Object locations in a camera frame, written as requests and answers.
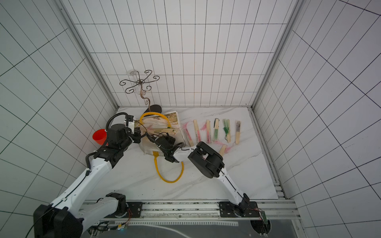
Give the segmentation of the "white canvas tote bag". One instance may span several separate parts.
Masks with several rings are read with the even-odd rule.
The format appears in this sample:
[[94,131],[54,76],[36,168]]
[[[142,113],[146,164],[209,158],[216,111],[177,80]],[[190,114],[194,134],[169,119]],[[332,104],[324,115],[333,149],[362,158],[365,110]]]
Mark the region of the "white canvas tote bag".
[[183,162],[181,163],[182,168],[179,176],[175,180],[166,180],[159,171],[158,157],[164,157],[171,163],[177,163],[178,161],[173,159],[170,153],[187,145],[178,112],[172,111],[164,114],[157,112],[144,113],[136,123],[136,129],[140,129],[142,136],[144,136],[139,147],[145,155],[154,157],[158,176],[166,183],[177,182],[184,172]]

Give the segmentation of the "pink tasselled folding fan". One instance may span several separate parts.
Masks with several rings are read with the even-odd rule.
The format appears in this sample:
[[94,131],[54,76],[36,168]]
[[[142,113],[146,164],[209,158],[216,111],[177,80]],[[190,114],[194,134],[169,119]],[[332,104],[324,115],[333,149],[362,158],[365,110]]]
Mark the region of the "pink tasselled folding fan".
[[206,133],[206,143],[211,144],[211,128],[210,128],[210,120],[206,120],[203,126],[200,129],[201,131],[205,131]]

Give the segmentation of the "light green folding fan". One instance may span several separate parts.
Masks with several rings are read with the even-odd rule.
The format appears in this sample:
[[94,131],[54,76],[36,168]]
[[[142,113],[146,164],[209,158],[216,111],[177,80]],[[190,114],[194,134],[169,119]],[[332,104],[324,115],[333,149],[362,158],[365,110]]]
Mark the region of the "light green folding fan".
[[215,118],[213,124],[213,141],[218,141],[219,137],[219,119]]

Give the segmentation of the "green tasselled folding fan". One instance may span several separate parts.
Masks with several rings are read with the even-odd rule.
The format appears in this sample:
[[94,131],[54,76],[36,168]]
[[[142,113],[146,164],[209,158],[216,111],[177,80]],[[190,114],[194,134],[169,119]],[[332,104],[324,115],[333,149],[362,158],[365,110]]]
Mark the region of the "green tasselled folding fan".
[[223,119],[223,130],[225,132],[225,139],[228,143],[231,142],[231,134],[230,134],[230,120]]

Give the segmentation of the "grey pink folding fan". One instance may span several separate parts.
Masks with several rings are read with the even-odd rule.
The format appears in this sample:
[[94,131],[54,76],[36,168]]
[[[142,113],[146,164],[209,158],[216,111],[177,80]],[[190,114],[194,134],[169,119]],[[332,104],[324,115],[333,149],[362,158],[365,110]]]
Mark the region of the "grey pink folding fan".
[[235,144],[240,143],[240,135],[241,135],[241,121],[236,121],[235,123]]

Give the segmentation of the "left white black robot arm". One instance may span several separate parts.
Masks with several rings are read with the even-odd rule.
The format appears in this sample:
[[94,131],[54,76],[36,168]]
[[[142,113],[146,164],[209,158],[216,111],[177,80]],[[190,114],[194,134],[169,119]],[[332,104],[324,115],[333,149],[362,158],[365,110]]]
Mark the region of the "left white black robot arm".
[[79,238],[91,226],[107,216],[130,218],[126,197],[109,193],[100,201],[81,210],[81,206],[123,157],[132,143],[140,142],[140,129],[135,124],[115,124],[106,129],[107,139],[97,151],[86,156],[87,168],[49,205],[40,205],[33,213],[30,231],[36,238]]

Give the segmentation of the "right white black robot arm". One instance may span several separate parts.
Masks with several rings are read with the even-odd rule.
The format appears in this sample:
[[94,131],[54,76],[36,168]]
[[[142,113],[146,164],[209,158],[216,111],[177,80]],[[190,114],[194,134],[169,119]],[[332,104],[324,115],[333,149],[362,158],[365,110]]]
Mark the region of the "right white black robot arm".
[[193,165],[207,178],[218,179],[230,195],[229,201],[219,202],[221,217],[258,216],[257,204],[251,205],[249,197],[232,181],[223,163],[223,157],[204,142],[192,147],[184,147],[182,142],[175,144],[175,139],[169,135],[152,139],[171,163],[183,162],[189,159]]

